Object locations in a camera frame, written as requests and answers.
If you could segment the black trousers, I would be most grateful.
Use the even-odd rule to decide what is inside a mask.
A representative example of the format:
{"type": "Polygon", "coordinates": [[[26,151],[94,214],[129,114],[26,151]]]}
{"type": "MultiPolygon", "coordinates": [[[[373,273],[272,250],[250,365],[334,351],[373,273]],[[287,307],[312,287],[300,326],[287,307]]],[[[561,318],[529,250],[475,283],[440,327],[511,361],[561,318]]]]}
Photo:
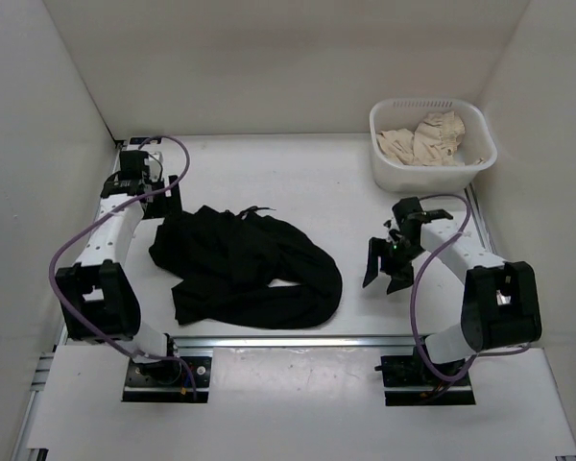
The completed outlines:
{"type": "Polygon", "coordinates": [[[175,318],[264,329],[318,327],[336,313],[343,280],[335,260],[303,231],[251,206],[239,213],[202,206],[167,216],[149,249],[180,278],[175,318]]]}

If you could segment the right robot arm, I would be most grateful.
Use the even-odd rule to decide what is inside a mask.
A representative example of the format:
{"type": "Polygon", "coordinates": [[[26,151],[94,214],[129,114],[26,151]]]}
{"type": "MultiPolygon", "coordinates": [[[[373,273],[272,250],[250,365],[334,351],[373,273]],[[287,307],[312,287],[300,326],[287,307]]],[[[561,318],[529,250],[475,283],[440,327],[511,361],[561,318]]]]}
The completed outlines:
{"type": "Polygon", "coordinates": [[[511,262],[484,249],[445,209],[425,209],[419,197],[399,200],[385,238],[369,241],[364,285],[389,276],[387,291],[409,289],[409,320],[416,356],[412,372],[422,383],[454,382],[481,356],[510,355],[515,346],[541,339],[536,274],[525,261],[511,262]],[[417,325],[417,296],[428,265],[439,260],[464,286],[457,324],[426,337],[417,325]]]}

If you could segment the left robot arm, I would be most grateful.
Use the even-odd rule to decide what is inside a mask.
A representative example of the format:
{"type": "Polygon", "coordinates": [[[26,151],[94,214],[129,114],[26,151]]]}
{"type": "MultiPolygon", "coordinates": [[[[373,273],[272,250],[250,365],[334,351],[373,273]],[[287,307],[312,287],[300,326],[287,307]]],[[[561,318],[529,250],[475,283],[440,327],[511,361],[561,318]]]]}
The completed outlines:
{"type": "Polygon", "coordinates": [[[149,373],[161,384],[179,379],[182,362],[170,336],[142,320],[137,297],[124,271],[134,237],[143,220],[179,211],[179,190],[163,188],[177,177],[163,177],[160,152],[122,151],[119,169],[104,182],[97,219],[102,224],[70,267],[58,269],[57,287],[72,304],[61,307],[68,337],[89,344],[106,338],[133,360],[149,363],[149,373]]]}

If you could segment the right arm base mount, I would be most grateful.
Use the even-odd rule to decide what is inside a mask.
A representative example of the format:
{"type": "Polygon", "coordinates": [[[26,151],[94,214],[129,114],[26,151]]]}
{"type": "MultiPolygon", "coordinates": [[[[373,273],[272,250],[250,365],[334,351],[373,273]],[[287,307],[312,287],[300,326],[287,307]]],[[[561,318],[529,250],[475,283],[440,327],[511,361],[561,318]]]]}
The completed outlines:
{"type": "Polygon", "coordinates": [[[382,355],[374,369],[382,376],[387,407],[476,404],[469,375],[452,384],[442,381],[426,368],[417,351],[382,355]]]}

